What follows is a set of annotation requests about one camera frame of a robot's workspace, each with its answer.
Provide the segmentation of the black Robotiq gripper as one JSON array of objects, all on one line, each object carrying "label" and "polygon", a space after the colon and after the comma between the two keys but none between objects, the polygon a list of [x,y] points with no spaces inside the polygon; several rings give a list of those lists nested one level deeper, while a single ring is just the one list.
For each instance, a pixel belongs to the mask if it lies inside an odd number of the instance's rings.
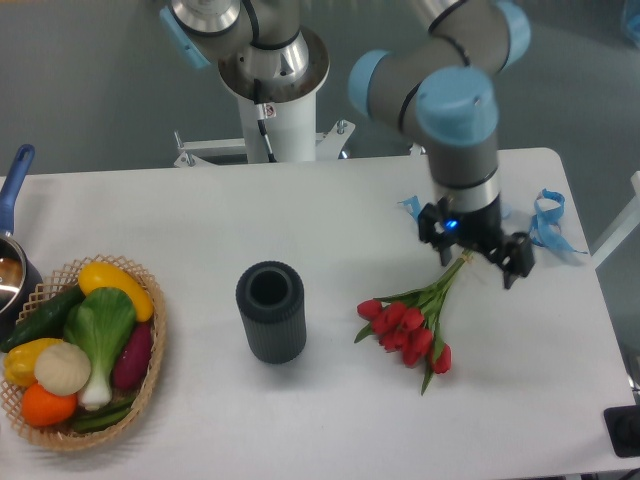
[{"label": "black Robotiq gripper", "polygon": [[535,265],[533,243],[526,232],[504,235],[500,196],[480,210],[459,212],[442,198],[437,206],[426,204],[418,215],[418,236],[439,254],[440,264],[451,262],[451,247],[482,254],[502,271],[503,287],[509,290],[516,280],[529,276]]}]

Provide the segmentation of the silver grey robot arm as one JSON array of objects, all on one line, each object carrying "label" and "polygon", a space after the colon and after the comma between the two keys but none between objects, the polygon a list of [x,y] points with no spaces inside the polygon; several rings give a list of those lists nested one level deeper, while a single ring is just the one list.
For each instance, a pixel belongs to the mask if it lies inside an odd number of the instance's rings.
[{"label": "silver grey robot arm", "polygon": [[[506,285],[534,265],[526,234],[501,225],[498,107],[492,78],[526,52],[531,30],[509,1],[417,1],[427,40],[406,54],[372,50],[348,78],[362,115],[426,151],[435,199],[418,216],[443,263],[460,246],[497,265]],[[252,163],[313,160],[315,96],[329,71],[323,41],[296,1],[169,1],[160,20],[196,68],[216,66],[236,97]]]}]

